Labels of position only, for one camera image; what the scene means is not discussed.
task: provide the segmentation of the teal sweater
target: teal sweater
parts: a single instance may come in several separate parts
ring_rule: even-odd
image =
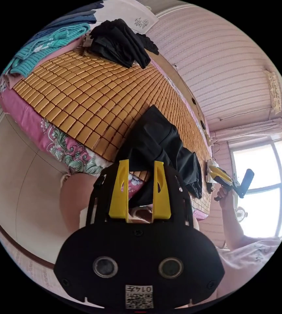
[[[25,78],[28,77],[42,59],[81,37],[89,30],[90,25],[86,23],[70,25],[28,43],[16,53],[3,74],[18,73]]]

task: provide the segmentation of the hand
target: hand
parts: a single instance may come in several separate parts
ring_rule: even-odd
[[[219,202],[222,210],[234,207],[234,190],[228,192],[225,188],[221,187],[217,192],[217,196],[220,197]]]

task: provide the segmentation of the bamboo sleeping mat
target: bamboo sleeping mat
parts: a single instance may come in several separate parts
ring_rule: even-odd
[[[43,118],[111,162],[135,122],[155,105],[177,127],[184,147],[196,152],[203,195],[193,206],[209,213],[208,149],[186,105],[152,64],[127,69],[71,51],[38,66],[14,90]],[[146,178],[145,172],[134,174]]]

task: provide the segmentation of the yellow bracket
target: yellow bracket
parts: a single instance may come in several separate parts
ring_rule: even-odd
[[[129,175],[129,159],[121,160],[117,171],[116,181],[114,185],[111,206],[109,208],[109,216],[114,219],[125,219],[129,221],[128,215],[128,175]]]
[[[171,217],[168,187],[164,171],[164,163],[154,162],[154,189],[152,222],[155,219],[169,219]]]

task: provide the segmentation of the curtain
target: curtain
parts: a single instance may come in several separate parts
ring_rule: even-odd
[[[256,139],[277,134],[282,134],[282,118],[211,132],[210,136],[215,138],[211,142],[214,143],[227,142],[239,138],[243,140]]]

